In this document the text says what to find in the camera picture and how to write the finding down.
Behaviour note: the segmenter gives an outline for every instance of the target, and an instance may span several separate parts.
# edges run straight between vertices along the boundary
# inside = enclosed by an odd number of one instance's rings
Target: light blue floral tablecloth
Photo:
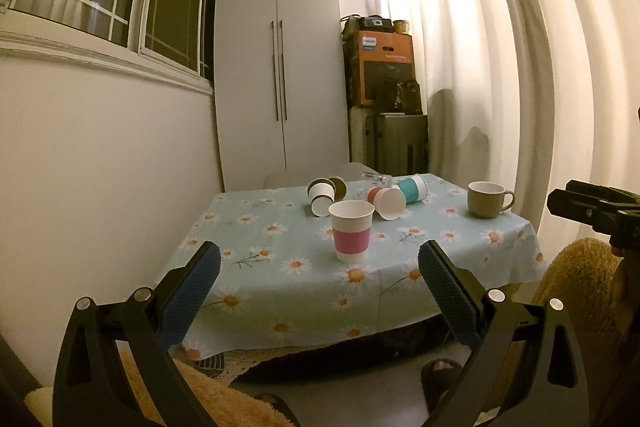
[[[485,287],[542,278],[546,262],[528,221],[511,212],[476,219],[466,190],[424,179],[426,201],[394,221],[374,214],[359,265],[336,259],[331,219],[312,215],[305,187],[217,195],[156,281],[204,240],[219,245],[222,270],[184,340],[190,356],[336,343],[431,317],[438,308],[417,269],[428,239]],[[347,198],[364,199],[373,186],[349,183]]]

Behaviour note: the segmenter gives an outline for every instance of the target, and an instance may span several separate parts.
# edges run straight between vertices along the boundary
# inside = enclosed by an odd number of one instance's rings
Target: window sill
[[[213,93],[209,83],[196,73],[185,73],[99,37],[14,10],[0,14],[0,55],[71,62]]]

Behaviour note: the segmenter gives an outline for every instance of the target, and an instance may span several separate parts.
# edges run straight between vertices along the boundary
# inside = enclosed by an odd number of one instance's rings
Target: wardrobe
[[[338,0],[216,0],[214,24],[225,190],[348,162]]]

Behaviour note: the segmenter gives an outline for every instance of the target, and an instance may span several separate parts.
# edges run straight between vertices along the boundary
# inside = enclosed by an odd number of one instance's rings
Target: mug handle
[[[511,195],[511,203],[509,203],[507,206],[501,208],[500,209],[501,212],[504,212],[505,210],[509,210],[513,206],[513,203],[516,202],[516,195],[513,192],[511,192],[510,190],[505,190],[504,193]]]

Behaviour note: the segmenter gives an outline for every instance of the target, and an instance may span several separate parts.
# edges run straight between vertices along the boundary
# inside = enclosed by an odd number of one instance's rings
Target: cabinet handle
[[[280,121],[280,113],[278,111],[278,75],[276,74],[276,45],[275,42],[275,27],[276,21],[271,21],[271,49],[273,55],[271,55],[271,61],[273,62],[273,90],[276,99],[276,122]]]
[[[284,30],[282,28],[282,19],[280,19],[280,44],[282,45],[282,99],[284,100],[284,119],[289,120],[289,116],[287,114],[287,77],[285,76],[285,65],[284,65]]]

